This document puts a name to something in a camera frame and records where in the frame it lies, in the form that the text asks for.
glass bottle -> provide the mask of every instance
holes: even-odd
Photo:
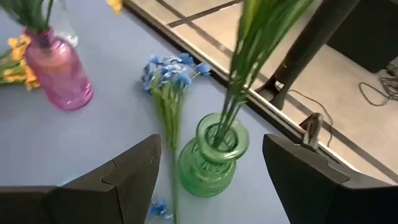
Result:
[[[48,2],[49,0],[45,0],[43,3],[46,11]],[[65,0],[54,0],[51,11],[50,26],[53,27],[55,35],[65,39],[73,47],[76,47],[79,40],[70,22]]]
[[[29,30],[30,44],[25,51],[28,66],[37,76],[49,100],[62,110],[77,110],[93,96],[75,49],[54,35],[52,28],[42,34]]]
[[[205,116],[197,126],[196,137],[182,149],[178,159],[181,184],[197,197],[212,197],[224,191],[232,181],[236,160],[249,146],[248,132],[236,119],[221,145],[213,148],[220,118],[218,113]]]

black equipment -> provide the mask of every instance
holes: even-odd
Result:
[[[154,134],[64,186],[0,187],[0,223],[144,223],[160,152]]]
[[[266,134],[263,155],[291,224],[398,223],[398,186]]]

black stand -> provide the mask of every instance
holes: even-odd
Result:
[[[281,110],[287,90],[358,2],[359,0],[324,0],[278,69],[268,82],[256,91]],[[275,85],[276,81],[283,84],[280,90]]]

blue flower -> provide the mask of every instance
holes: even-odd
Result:
[[[148,94],[152,94],[150,84],[155,80],[155,71],[149,69],[148,65],[144,68],[144,74],[141,76],[142,89]]]
[[[204,76],[210,75],[210,65],[207,63],[200,63],[197,65],[196,71]]]
[[[184,68],[182,68],[180,65],[175,64],[175,65],[166,65],[162,67],[161,75],[165,78],[171,78],[172,76],[181,73]]]
[[[163,59],[160,58],[157,55],[151,55],[149,61],[154,63],[155,65],[162,65],[163,64]]]
[[[189,65],[192,66],[193,65],[193,58],[191,57],[190,54],[188,53],[182,53],[180,56],[178,56],[182,63],[184,63],[185,65]]]
[[[191,78],[188,75],[186,75],[184,73],[180,73],[180,74],[178,74],[177,76],[174,77],[173,82],[177,86],[181,85],[182,89],[185,90],[185,89],[188,88],[188,86],[191,85],[192,80],[191,80]]]
[[[178,64],[178,63],[181,63],[181,62],[182,62],[182,60],[180,58],[176,57],[176,56],[171,56],[170,57],[170,64],[172,64],[172,65],[175,65],[175,64]]]
[[[157,87],[162,88],[162,87],[163,87],[166,83],[168,83],[169,81],[170,81],[169,78],[161,77],[161,78],[159,79],[159,83],[157,84]]]

table surface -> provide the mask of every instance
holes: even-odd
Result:
[[[139,19],[115,16],[104,1],[69,0],[79,36],[77,51],[95,95],[74,112],[56,109],[42,90],[0,87],[0,186],[62,185],[116,157],[154,133],[163,133],[153,101],[139,86],[151,54],[178,55]],[[0,12],[0,50],[21,28]],[[183,107],[181,145],[199,120],[221,110],[226,89],[208,77],[195,79]],[[197,198],[180,186],[181,223],[289,223],[262,156],[264,134],[280,134],[247,106],[238,118],[250,145],[231,185],[220,195]],[[167,149],[162,150],[155,197],[172,207]]]

